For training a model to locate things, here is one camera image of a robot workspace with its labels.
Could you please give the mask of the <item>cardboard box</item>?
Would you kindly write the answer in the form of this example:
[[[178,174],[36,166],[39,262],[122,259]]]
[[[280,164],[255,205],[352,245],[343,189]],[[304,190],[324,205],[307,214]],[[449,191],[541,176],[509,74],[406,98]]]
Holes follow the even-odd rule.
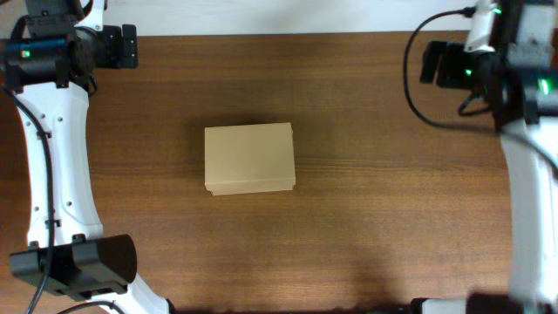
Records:
[[[296,185],[290,123],[204,130],[205,187],[212,195],[289,191]]]

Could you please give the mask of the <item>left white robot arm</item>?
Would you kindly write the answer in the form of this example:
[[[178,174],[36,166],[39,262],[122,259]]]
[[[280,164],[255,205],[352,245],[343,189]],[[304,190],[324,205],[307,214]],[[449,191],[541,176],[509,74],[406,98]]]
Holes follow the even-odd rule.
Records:
[[[1,55],[3,91],[24,129],[31,186],[26,249],[10,255],[11,274],[76,310],[172,313],[174,305],[140,277],[133,239],[105,236],[92,196],[86,145],[96,69],[138,65],[132,24],[103,22],[98,1],[29,1]]]

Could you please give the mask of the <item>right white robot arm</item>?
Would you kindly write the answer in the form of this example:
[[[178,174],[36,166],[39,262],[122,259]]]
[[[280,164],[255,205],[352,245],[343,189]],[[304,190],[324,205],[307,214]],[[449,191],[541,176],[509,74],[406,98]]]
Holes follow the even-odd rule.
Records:
[[[420,80],[484,102],[500,139],[512,210],[508,292],[463,300],[416,299],[414,313],[554,313],[557,310],[556,6],[552,1],[479,1],[465,43],[432,41]]]

